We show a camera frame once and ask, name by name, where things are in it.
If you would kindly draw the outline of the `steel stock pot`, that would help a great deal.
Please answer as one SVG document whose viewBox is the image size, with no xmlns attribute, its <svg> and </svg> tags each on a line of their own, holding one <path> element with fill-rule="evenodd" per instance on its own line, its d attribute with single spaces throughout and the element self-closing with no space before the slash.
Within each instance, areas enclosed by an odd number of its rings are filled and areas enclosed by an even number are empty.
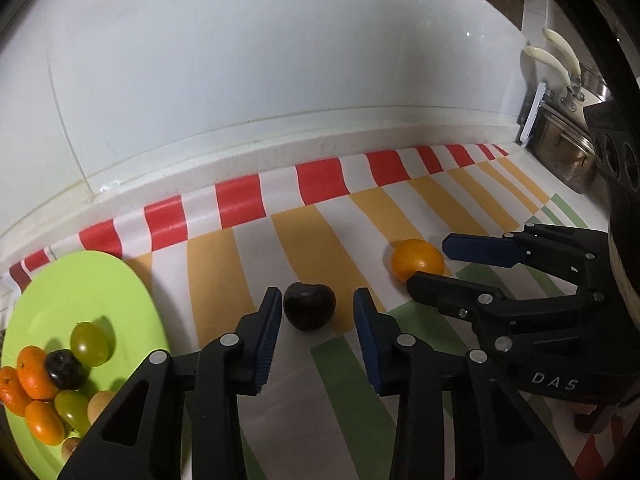
<svg viewBox="0 0 640 480">
<path fill-rule="evenodd" d="M 542 166 L 578 194 L 588 192 L 597 177 L 591 141 L 547 103 L 538 108 L 527 148 Z"/>
</svg>

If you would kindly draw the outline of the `small orange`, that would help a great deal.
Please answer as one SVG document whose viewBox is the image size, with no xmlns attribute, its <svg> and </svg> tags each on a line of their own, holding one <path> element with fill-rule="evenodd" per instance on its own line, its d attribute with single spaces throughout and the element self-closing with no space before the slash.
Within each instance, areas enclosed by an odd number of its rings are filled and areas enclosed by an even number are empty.
<svg viewBox="0 0 640 480">
<path fill-rule="evenodd" d="M 65 439 L 63 422 L 55 409 L 47 403 L 30 402 L 26 406 L 25 422 L 30 433 L 45 445 L 59 445 Z"/>
<path fill-rule="evenodd" d="M 416 272 L 444 274 L 445 261 L 440 251 L 431 243 L 410 238 L 394 246 L 390 256 L 390 268 L 394 277 L 405 283 Z"/>
</svg>

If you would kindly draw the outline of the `green plate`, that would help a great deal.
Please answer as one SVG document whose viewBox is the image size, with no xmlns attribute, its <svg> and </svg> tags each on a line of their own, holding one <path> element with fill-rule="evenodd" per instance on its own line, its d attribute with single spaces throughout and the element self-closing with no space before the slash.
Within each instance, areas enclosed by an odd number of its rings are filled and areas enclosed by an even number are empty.
<svg viewBox="0 0 640 480">
<path fill-rule="evenodd" d="M 179 478 L 177 362 L 122 260 L 75 252 L 49 264 L 17 301 L 2 359 L 32 398 L 9 424 L 39 478 Z"/>
</svg>

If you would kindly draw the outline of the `dark plum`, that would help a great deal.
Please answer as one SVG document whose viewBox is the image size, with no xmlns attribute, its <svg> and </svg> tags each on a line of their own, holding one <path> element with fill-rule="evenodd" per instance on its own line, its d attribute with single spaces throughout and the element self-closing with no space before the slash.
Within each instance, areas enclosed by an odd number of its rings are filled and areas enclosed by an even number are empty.
<svg viewBox="0 0 640 480">
<path fill-rule="evenodd" d="M 51 382 L 60 390 L 78 390 L 87 378 L 81 362 L 68 349 L 48 353 L 44 360 L 44 367 Z"/>
<path fill-rule="evenodd" d="M 328 285 L 296 282 L 285 291 L 284 314 L 296 330 L 320 330 L 329 323 L 335 308 L 336 297 Z"/>
</svg>

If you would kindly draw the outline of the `green tomato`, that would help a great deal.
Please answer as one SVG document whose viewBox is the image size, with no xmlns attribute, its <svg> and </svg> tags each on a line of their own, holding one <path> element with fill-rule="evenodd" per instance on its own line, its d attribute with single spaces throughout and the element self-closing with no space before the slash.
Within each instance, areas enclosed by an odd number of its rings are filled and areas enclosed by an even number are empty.
<svg viewBox="0 0 640 480">
<path fill-rule="evenodd" d="M 81 393 L 75 390 L 59 391 L 54 398 L 54 408 L 62 421 L 81 436 L 89 430 L 88 400 Z"/>
<path fill-rule="evenodd" d="M 78 323 L 70 334 L 70 350 L 79 362 L 90 367 L 104 364 L 111 355 L 103 330 L 91 322 Z"/>
</svg>

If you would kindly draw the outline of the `orange tangerine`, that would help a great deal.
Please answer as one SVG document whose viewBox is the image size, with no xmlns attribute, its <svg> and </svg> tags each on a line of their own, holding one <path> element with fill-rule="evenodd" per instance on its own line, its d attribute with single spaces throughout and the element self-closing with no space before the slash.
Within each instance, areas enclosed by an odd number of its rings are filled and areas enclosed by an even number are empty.
<svg viewBox="0 0 640 480">
<path fill-rule="evenodd" d="M 0 398 L 2 404 L 14 415 L 24 417 L 32 398 L 22 387 L 14 367 L 4 366 L 0 370 Z"/>
</svg>

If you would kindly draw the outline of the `yellow-brown longan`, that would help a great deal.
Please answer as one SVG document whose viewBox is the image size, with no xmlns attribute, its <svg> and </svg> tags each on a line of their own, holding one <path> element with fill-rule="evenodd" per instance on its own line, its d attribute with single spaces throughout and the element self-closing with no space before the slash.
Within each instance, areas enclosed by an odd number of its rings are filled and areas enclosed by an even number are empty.
<svg viewBox="0 0 640 480">
<path fill-rule="evenodd" d="M 76 450 L 80 442 L 81 442 L 81 438 L 78 438 L 78 437 L 69 437 L 64 440 L 64 442 L 61 445 L 61 456 L 64 462 L 66 462 L 66 460 L 70 458 L 70 456 Z"/>
<path fill-rule="evenodd" d="M 87 417 L 90 425 L 96 422 L 114 396 L 115 393 L 110 390 L 98 391 L 92 396 L 87 405 Z"/>
</svg>

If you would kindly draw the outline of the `orange with green stem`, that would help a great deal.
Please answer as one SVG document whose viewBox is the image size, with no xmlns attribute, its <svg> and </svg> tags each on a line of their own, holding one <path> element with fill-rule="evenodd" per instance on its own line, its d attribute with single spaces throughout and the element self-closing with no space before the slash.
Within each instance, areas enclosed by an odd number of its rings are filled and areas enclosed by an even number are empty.
<svg viewBox="0 0 640 480">
<path fill-rule="evenodd" d="M 17 356 L 17 378 L 34 400 L 50 401 L 58 393 L 46 369 L 46 357 L 47 352 L 37 346 L 27 346 Z"/>
</svg>

